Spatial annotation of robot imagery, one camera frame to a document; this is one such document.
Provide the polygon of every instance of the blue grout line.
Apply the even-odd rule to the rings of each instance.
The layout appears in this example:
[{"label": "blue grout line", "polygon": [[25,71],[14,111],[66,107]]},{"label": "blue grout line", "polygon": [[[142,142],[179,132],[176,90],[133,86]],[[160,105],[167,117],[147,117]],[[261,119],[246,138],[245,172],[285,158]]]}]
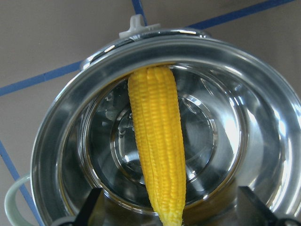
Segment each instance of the blue grout line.
[{"label": "blue grout line", "polygon": [[[0,141],[0,155],[1,155],[1,157],[2,157],[2,159],[4,161],[4,163],[5,163],[6,167],[8,168],[11,176],[13,177],[13,179],[15,181],[18,180],[20,178],[20,175],[19,175],[18,171],[16,170],[13,162],[11,161],[11,159],[10,159],[10,157],[9,157],[7,151],[5,150],[5,147],[3,146],[3,144],[2,144],[1,141]],[[31,209],[34,217],[36,218],[38,224],[40,226],[44,225],[43,222],[42,222],[42,220],[41,220],[41,218],[40,218],[40,216],[39,216],[39,214],[38,214],[38,211],[37,211],[37,209],[35,207],[33,199],[30,196],[30,194],[29,194],[27,188],[25,187],[25,185],[22,185],[20,187],[20,191],[21,191],[23,197],[25,198],[25,200],[26,200],[29,208]]]},{"label": "blue grout line", "polygon": [[132,4],[133,4],[134,10],[135,10],[135,13],[142,15],[144,24],[145,24],[145,26],[147,26],[147,20],[146,20],[146,17],[145,17],[143,8],[142,8],[141,0],[132,0]]},{"label": "blue grout line", "polygon": [[0,88],[0,96],[79,70],[81,61]]},{"label": "blue grout line", "polygon": [[231,20],[239,19],[244,16],[258,13],[258,12],[267,10],[269,8],[280,6],[280,5],[283,5],[283,4],[292,2],[292,1],[295,1],[295,0],[268,0],[268,1],[264,1],[262,3],[258,3],[255,5],[231,12],[231,13],[217,16],[217,17],[214,17],[214,18],[211,18],[211,19],[208,19],[208,20],[196,23],[196,24],[192,24],[188,27],[195,28],[195,29],[206,29],[209,27],[213,27],[213,26],[216,26],[219,24],[229,22]]}]

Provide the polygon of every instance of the white handle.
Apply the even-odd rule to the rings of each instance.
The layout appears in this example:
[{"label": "white handle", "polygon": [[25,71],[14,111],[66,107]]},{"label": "white handle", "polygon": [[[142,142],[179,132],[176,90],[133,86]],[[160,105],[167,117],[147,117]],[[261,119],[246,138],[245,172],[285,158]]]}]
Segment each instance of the white handle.
[{"label": "white handle", "polygon": [[16,193],[19,188],[28,180],[30,180],[30,173],[27,173],[23,177],[16,180],[15,183],[9,188],[5,196],[5,213],[13,226],[34,226],[21,216],[16,204]]}]

